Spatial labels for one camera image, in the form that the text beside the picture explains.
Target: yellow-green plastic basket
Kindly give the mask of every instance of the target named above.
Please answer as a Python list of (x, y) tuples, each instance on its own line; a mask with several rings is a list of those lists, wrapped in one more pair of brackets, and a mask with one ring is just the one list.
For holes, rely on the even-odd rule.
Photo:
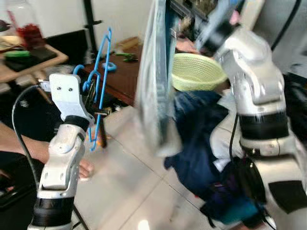
[(179, 91), (213, 90), (227, 79), (220, 64), (197, 54), (175, 54), (172, 81)]

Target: wooden table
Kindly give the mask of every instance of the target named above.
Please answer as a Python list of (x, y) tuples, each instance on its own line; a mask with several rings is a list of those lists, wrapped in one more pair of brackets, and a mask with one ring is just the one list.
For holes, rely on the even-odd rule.
[[(141, 59), (141, 46), (135, 46), (125, 50), (126, 53), (134, 53), (138, 56), (139, 61), (124, 62), (123, 56), (110, 56), (110, 62), (113, 62), (117, 66), (115, 72), (109, 72), (106, 81), (106, 92), (120, 99), (124, 103), (133, 106), (134, 97), (136, 92), (136, 85), (139, 75), (140, 59)], [(99, 63), (98, 72), (103, 79), (105, 70), (102, 68), (101, 61)], [(84, 71), (88, 75), (94, 69), (94, 64), (88, 65), (84, 68)]]
[(14, 70), (5, 66), (2, 63), (2, 60), (4, 59), (4, 55), (0, 54), (0, 60), (1, 60), (1, 62), (0, 62), (0, 83), (6, 83), (6, 82), (14, 81), (18, 77), (24, 76), (24, 75), (27, 75), (27, 74), (31, 74), (31, 75), (35, 76), (36, 72), (40, 72), (39, 73), (41, 75), (40, 78), (44, 78), (44, 77), (46, 77), (45, 74), (44, 74), (44, 71), (43, 71), (45, 68), (63, 63), (66, 60), (68, 60), (67, 55), (61, 53), (60, 51), (56, 50), (55, 48), (53, 48), (49, 45), (46, 45), (46, 48), (55, 52), (55, 53), (57, 53), (58, 56), (53, 58), (53, 59), (50, 59), (48, 61), (45, 61), (45, 62), (39, 63), (35, 66), (32, 66), (30, 68), (24, 69), (20, 72), (15, 72)]

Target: glass jar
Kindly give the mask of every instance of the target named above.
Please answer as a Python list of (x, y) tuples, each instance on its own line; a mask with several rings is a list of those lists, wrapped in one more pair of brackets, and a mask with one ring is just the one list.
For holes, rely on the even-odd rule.
[(7, 11), (27, 50), (45, 45), (34, 10), (26, 0), (8, 0)]

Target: blue wire hanger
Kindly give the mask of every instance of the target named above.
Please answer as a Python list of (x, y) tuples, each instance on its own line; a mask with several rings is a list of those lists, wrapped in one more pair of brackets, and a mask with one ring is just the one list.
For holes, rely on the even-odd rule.
[[(96, 62), (95, 62), (95, 67), (92, 70), (92, 72), (90, 73), (90, 75), (88, 76), (87, 81), (83, 84), (83, 88), (82, 90), (88, 91), (91, 85), (91, 81), (94, 75), (96, 75), (97, 77), (97, 81), (96, 81), (96, 90), (95, 90), (95, 97), (94, 97), (94, 103), (97, 102), (97, 98), (98, 98), (98, 92), (99, 92), (99, 82), (100, 82), (100, 78), (101, 75), (98, 72), (98, 66), (99, 66), (99, 59), (101, 56), (101, 52), (103, 47), (105, 46), (105, 42), (106, 40), (108, 41), (107, 44), (107, 54), (106, 54), (106, 62), (104, 63), (106, 66), (109, 66), (109, 59), (110, 59), (110, 51), (111, 51), (111, 39), (112, 39), (112, 30), (109, 27), (108, 28), (108, 34), (104, 35), (104, 38), (100, 44), (100, 48), (97, 54), (97, 58), (96, 58)], [(73, 74), (77, 75), (78, 71), (80, 69), (83, 69), (84, 66), (83, 65), (78, 65), (76, 66), (76, 68), (73, 70)], [(99, 110), (102, 109), (103, 106), (103, 101), (104, 101), (104, 95), (105, 95), (105, 88), (106, 88), (106, 78), (107, 78), (107, 73), (108, 73), (108, 69), (109, 68), (105, 68), (105, 74), (104, 74), (104, 78), (103, 78), (103, 84), (102, 84), (102, 89), (101, 89), (101, 96), (100, 96), (100, 103), (99, 103)], [(88, 132), (88, 136), (89, 136), (89, 140), (92, 143), (93, 142), (93, 146), (90, 148), (91, 151), (94, 151), (96, 149), (96, 143), (97, 143), (97, 136), (98, 136), (98, 130), (99, 130), (99, 124), (100, 124), (100, 120), (101, 120), (101, 114), (98, 114), (98, 118), (97, 118), (97, 123), (96, 123), (96, 128), (95, 128), (95, 136), (94, 139), (92, 139), (92, 128), (89, 127), (89, 132)]]

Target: tile floor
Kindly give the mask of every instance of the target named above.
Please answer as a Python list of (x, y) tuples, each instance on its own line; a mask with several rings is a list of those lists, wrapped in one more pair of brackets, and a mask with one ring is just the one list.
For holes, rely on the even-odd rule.
[(108, 147), (86, 151), (95, 173), (79, 182), (75, 203), (90, 230), (211, 230), (203, 202), (146, 149), (134, 113), (126, 107), (106, 118)]

